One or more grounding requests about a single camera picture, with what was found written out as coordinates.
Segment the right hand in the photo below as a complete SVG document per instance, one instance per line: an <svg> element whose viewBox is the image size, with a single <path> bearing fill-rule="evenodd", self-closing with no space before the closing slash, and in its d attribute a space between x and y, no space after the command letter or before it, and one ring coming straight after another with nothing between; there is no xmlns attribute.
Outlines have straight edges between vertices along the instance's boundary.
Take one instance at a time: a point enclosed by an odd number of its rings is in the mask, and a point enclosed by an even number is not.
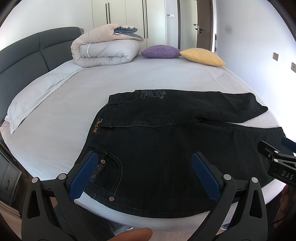
<svg viewBox="0 0 296 241"><path fill-rule="evenodd" d="M277 213L277 217L279 219L285 217L285 215L289 212L293 202L295 202L295 188L286 185L281 193L282 197L280 200L280 208Z"/></svg>

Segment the left hand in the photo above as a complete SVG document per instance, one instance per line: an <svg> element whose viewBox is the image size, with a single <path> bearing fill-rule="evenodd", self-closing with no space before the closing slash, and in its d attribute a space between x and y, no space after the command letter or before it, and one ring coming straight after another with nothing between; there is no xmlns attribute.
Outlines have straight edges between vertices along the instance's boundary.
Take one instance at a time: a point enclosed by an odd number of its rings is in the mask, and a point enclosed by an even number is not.
<svg viewBox="0 0 296 241"><path fill-rule="evenodd" d="M122 232L109 239L109 241L148 241L151 239L152 234L153 232L150 228L140 228Z"/></svg>

